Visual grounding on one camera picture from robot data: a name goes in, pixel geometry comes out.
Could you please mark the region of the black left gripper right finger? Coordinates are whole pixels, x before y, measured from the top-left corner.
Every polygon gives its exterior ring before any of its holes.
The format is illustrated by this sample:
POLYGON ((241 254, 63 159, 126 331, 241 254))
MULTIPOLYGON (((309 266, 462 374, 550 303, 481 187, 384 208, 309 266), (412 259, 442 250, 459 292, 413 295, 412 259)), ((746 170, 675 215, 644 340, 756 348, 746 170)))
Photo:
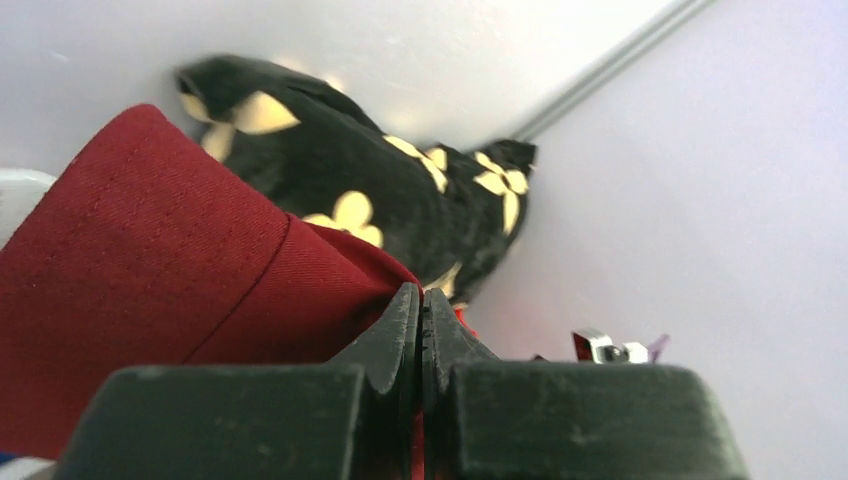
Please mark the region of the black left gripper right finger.
POLYGON ((421 311, 429 479, 745 479, 708 385, 668 365, 507 361, 427 291, 421 311))

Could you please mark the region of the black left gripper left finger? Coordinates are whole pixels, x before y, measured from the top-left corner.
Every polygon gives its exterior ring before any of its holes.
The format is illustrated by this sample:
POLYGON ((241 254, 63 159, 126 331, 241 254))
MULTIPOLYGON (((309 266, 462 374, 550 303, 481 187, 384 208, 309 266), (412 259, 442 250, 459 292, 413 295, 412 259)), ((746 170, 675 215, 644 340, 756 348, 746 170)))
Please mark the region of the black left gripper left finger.
POLYGON ((98 390, 57 479, 408 479, 420 294, 331 360, 139 366, 98 390))

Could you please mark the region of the dark red bucket hat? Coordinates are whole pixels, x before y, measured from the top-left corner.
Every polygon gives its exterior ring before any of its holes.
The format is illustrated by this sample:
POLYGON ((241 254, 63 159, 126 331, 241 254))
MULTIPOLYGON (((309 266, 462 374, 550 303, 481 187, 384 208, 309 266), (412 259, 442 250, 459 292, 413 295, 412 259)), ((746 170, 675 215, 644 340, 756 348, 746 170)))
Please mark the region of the dark red bucket hat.
POLYGON ((410 273, 283 212, 150 105, 111 120, 1 251, 1 449, 54 458, 133 365, 329 359, 410 273))

